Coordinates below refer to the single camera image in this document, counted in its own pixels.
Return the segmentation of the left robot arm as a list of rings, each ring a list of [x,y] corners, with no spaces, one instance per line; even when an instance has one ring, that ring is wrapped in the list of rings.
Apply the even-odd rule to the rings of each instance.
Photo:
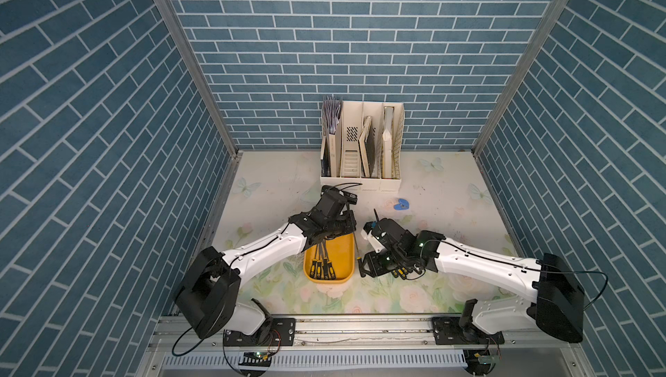
[[[205,340],[228,330],[263,342],[271,332],[272,316],[259,302],[238,302],[241,288],[287,257],[354,232],[357,222],[350,207],[356,203],[354,193],[323,186],[308,212],[289,217],[277,231],[236,249],[202,250],[173,294],[197,337]]]

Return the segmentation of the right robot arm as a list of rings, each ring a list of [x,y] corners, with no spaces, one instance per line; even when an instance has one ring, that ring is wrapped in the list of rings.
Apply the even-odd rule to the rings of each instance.
[[[466,301],[453,327],[465,343],[499,340],[502,332],[527,329],[563,342],[584,339],[584,289],[561,257],[503,256],[433,231],[414,235],[393,219],[368,222],[362,236],[372,246],[359,262],[362,276],[390,274],[406,280],[411,273],[432,271],[469,277],[512,293],[508,299]]]

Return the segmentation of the yellow plastic storage tray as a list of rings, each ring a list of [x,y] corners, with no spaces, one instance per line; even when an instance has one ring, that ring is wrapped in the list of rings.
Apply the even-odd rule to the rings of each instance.
[[[327,240],[323,243],[326,243],[332,265],[336,272],[336,280],[321,280],[311,279],[309,277],[309,270],[311,266],[311,258],[314,252],[314,247],[310,248],[305,252],[304,256],[304,273],[310,281],[318,284],[342,284],[352,278],[355,267],[356,267],[356,253],[355,253],[355,243],[354,243],[354,234],[348,234],[335,238],[333,240]]]

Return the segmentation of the white desktop file organizer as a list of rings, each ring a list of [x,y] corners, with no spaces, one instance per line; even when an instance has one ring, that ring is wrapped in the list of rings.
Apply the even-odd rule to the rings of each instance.
[[[360,191],[397,192],[402,184],[402,103],[324,98],[320,180]]]

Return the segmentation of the black stapler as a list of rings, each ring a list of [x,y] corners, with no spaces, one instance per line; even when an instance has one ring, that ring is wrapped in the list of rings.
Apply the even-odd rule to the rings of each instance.
[[[355,195],[353,193],[345,193],[344,196],[351,205],[356,205],[357,204],[357,200],[358,200],[357,195]]]

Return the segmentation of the small blue stapler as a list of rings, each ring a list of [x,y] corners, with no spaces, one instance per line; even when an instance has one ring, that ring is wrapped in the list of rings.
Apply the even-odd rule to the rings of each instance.
[[[397,200],[397,203],[394,205],[395,211],[406,211],[409,210],[409,208],[410,208],[410,203],[407,199],[404,198],[399,198],[399,200]]]

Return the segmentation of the dark notebook in organizer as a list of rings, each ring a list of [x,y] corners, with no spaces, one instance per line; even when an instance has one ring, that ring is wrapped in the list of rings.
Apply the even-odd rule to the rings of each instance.
[[[328,178],[331,175],[331,163],[330,163],[328,139],[326,135],[322,137],[322,143],[320,147],[320,164],[321,164],[320,176],[323,178]]]

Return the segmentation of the framed board in organizer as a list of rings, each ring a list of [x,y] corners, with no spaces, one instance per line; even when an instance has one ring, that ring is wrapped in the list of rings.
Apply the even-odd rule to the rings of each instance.
[[[374,139],[373,139],[373,119],[371,116],[364,118],[364,125],[359,137],[359,151],[361,155],[362,173],[366,179],[372,177],[374,167]]]

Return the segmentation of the aluminium front rail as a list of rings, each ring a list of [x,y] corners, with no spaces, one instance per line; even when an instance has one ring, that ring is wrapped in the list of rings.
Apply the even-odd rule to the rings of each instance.
[[[570,349],[539,330],[505,331],[503,342],[469,344],[443,336],[433,325],[434,314],[413,315],[276,315],[295,323],[281,334],[283,350],[305,349]]]

